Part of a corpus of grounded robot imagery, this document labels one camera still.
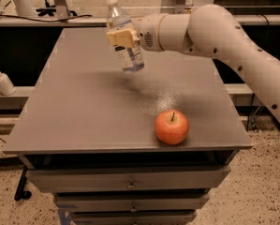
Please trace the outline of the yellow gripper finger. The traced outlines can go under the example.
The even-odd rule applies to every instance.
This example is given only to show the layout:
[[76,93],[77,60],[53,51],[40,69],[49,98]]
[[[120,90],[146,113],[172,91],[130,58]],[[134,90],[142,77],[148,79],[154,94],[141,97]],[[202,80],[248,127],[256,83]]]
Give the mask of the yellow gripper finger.
[[111,30],[106,33],[109,44],[134,48],[140,44],[140,38],[135,29],[126,28]]

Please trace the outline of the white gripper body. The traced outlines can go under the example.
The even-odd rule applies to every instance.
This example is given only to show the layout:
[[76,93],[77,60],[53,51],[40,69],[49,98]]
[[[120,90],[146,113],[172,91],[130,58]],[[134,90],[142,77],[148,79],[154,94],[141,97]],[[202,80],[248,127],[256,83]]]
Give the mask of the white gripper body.
[[133,25],[140,38],[140,46],[148,52],[163,52],[160,44],[160,27],[167,13],[151,14],[133,19]]

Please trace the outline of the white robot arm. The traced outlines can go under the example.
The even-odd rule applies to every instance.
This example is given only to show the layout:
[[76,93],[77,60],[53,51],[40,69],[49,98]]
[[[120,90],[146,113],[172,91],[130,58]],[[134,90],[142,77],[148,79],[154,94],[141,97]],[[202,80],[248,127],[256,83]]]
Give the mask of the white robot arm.
[[217,59],[232,68],[280,123],[280,60],[260,48],[218,5],[191,14],[153,14],[107,33],[111,45]]

